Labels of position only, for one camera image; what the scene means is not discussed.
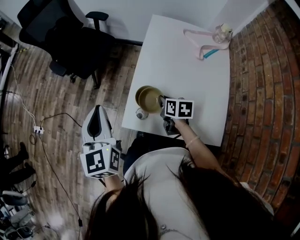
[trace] chair armrest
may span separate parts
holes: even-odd
[[[99,21],[106,21],[108,19],[108,14],[102,13],[102,12],[89,12],[85,17],[86,18],[92,18],[97,19]]]

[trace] power strip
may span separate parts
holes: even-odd
[[[43,127],[39,127],[39,126],[34,126],[33,127],[33,132],[37,133],[37,134],[43,134],[44,133],[44,128]]]

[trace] white cable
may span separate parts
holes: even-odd
[[[32,119],[33,119],[33,127],[35,127],[35,126],[36,126],[36,117],[35,117],[31,112],[29,112],[28,109],[27,109],[27,107],[25,106],[25,104],[24,104],[24,102],[23,102],[23,99],[22,99],[21,91],[20,91],[20,89],[19,89],[19,85],[18,85],[18,82],[17,82],[17,78],[16,78],[16,75],[15,75],[15,68],[14,68],[14,66],[13,66],[12,64],[10,64],[10,66],[13,68],[13,72],[14,72],[14,76],[15,76],[15,83],[16,83],[16,85],[17,85],[17,89],[18,89],[19,94],[20,94],[20,98],[21,98],[21,101],[22,101],[23,108],[24,108],[25,111],[30,115],[30,117],[32,117]]]

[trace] shoe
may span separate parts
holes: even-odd
[[[28,152],[26,150],[26,146],[23,142],[20,142],[20,151],[19,154],[22,155],[22,157],[24,157],[24,159],[28,159],[29,155]]]
[[[29,169],[32,171],[32,174],[36,173],[36,170],[32,166],[30,166],[28,163],[25,163],[25,168]]]

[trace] black office chair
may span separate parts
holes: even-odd
[[[99,21],[106,21],[108,14],[90,12],[95,28],[83,27],[72,12],[68,0],[30,0],[19,12],[22,26],[20,40],[40,47],[50,53],[50,69],[60,75],[93,77],[95,88],[100,87],[95,71],[105,64],[114,37],[101,32]]]

